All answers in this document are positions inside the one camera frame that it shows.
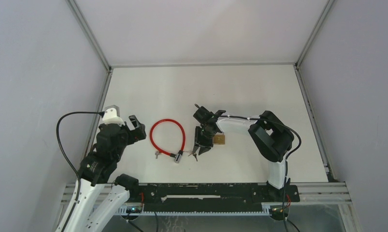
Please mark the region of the padlock keys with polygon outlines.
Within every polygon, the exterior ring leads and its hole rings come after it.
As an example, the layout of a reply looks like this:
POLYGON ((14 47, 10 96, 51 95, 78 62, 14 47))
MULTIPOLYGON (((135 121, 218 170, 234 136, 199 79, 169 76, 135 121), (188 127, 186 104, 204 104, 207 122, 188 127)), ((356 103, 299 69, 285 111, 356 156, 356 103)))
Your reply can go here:
POLYGON ((191 151, 189 151, 188 156, 192 156, 192 157, 195 159, 195 161, 198 162, 196 150, 191 150, 191 151))

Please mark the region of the brass padlock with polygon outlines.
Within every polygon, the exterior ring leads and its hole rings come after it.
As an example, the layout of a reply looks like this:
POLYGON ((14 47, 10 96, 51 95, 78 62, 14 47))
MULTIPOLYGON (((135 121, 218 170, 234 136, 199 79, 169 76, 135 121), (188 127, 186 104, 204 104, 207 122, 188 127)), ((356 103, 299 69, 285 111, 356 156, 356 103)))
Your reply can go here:
POLYGON ((224 134, 216 134, 213 137, 214 145, 224 145, 225 144, 225 135, 224 134))

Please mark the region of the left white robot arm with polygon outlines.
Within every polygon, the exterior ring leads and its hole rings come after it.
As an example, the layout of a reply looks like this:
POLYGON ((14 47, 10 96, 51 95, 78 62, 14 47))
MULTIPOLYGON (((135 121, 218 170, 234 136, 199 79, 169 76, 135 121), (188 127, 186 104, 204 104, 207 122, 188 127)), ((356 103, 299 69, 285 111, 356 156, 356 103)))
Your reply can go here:
POLYGON ((74 171, 76 189, 57 232, 100 232, 123 203, 139 198, 139 180, 121 174, 115 179, 109 195, 96 211, 92 211, 125 148, 146 138, 145 125, 135 115, 129 116, 134 126, 131 130, 119 116, 110 116, 108 112, 99 114, 103 123, 98 126, 100 131, 91 151, 74 171))

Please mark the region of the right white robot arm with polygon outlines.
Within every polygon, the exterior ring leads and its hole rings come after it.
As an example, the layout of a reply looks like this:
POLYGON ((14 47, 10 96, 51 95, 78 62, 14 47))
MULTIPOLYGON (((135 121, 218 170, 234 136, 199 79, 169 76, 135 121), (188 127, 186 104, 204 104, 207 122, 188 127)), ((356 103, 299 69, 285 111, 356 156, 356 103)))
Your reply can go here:
POLYGON ((264 111, 257 118, 232 116, 225 110, 213 113, 203 106, 197 106, 193 117, 199 125, 195 127, 192 155, 210 151, 214 138, 222 133, 248 134, 260 154, 269 162, 267 183, 269 197, 281 201, 287 195, 287 158, 295 150, 292 144, 298 134, 271 111, 264 111))

